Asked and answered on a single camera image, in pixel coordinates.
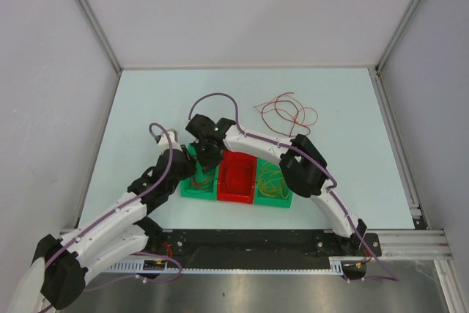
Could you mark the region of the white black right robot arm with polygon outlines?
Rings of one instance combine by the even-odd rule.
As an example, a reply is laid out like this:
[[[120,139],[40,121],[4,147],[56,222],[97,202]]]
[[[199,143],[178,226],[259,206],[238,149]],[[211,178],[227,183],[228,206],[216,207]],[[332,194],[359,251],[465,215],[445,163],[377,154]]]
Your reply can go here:
[[[337,181],[327,170],[327,162],[308,137],[274,138],[244,128],[232,119],[213,122],[196,114],[186,125],[194,138],[201,165],[210,169],[221,162],[222,152],[241,152],[277,166],[291,192],[311,199],[329,220],[338,237],[339,249],[355,255],[364,247],[367,226],[347,209],[335,189]]]

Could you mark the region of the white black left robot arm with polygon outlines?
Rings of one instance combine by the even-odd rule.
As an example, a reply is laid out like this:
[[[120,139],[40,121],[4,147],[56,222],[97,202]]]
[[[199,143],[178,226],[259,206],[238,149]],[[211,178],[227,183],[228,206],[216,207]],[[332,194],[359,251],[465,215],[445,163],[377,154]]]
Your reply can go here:
[[[68,307],[97,274],[115,262],[142,251],[157,252],[162,245],[162,229],[149,215],[195,171],[195,159],[185,146],[166,148],[156,165],[134,180],[114,205],[91,224],[61,238],[43,237],[33,258],[45,261],[40,293],[49,306]]]

